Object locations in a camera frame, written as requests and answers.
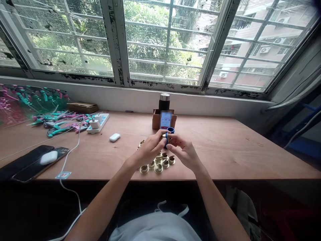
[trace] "hand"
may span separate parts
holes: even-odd
[[[173,152],[187,168],[195,173],[203,167],[190,140],[183,139],[177,134],[169,134],[168,137],[171,140],[167,144],[167,149]]]
[[[166,138],[162,138],[162,134],[169,132],[168,130],[158,130],[156,134],[149,136],[141,147],[128,159],[134,167],[150,164],[157,154],[164,148]]]

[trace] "phone screen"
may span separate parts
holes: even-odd
[[[49,163],[47,165],[41,165],[40,159],[35,161],[30,166],[26,167],[25,169],[18,172],[16,175],[14,175],[12,178],[21,182],[27,182],[30,181],[32,178],[37,177],[41,173],[43,173],[47,168],[49,168],[51,165],[53,165],[56,161],[63,158],[69,151],[68,148],[64,147],[58,147],[54,149],[54,151],[58,152],[57,160],[55,160],[52,163]]]
[[[172,113],[171,112],[161,112],[160,114],[160,129],[167,130],[171,126]]]
[[[6,166],[0,169],[0,181],[5,181],[10,179],[14,174],[18,173],[26,166],[31,165],[36,160],[41,158],[43,154],[46,154],[52,151],[53,149],[54,147],[52,146],[42,145],[33,149],[32,151],[25,154],[24,156],[19,157],[13,162],[10,162],[9,164],[7,164]]]

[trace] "power strip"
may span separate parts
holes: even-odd
[[[108,118],[109,118],[109,114],[100,114],[102,116],[102,120],[100,123],[100,128],[98,129],[93,129],[91,126],[89,126],[87,128],[87,132],[90,134],[95,134],[95,133],[99,133],[101,131],[101,129],[104,127],[104,125],[106,124]]]

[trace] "stainless steel lid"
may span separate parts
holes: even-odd
[[[170,94],[162,93],[159,97],[160,100],[169,101],[170,100]]]

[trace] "gold metal part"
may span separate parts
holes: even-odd
[[[160,163],[156,163],[156,164],[155,164],[154,171],[155,171],[156,173],[161,173],[161,172],[163,171],[163,166],[162,166]]]
[[[157,157],[155,157],[154,161],[155,161],[156,164],[162,164],[162,157],[161,156],[157,156]]]
[[[142,140],[142,141],[140,142],[140,144],[139,144],[139,147],[141,147],[142,144],[144,144],[144,142],[145,142],[145,140]]]
[[[155,167],[155,161],[152,160],[151,163],[148,164],[148,168],[149,168],[149,169],[154,169],[154,167]]]
[[[167,154],[167,152],[163,152],[163,153],[162,153],[162,160],[165,161],[165,160],[167,160],[167,159],[168,159],[168,154]]]
[[[163,168],[167,169],[170,166],[168,159],[166,159],[165,161],[163,161]]]
[[[168,158],[168,162],[170,165],[174,165],[175,164],[175,156],[174,155],[170,156]]]
[[[148,170],[149,170],[149,168],[148,168],[147,165],[146,165],[146,166],[142,166],[142,167],[140,167],[140,169],[139,169],[139,171],[140,171],[141,174],[146,174],[146,173],[148,173]]]

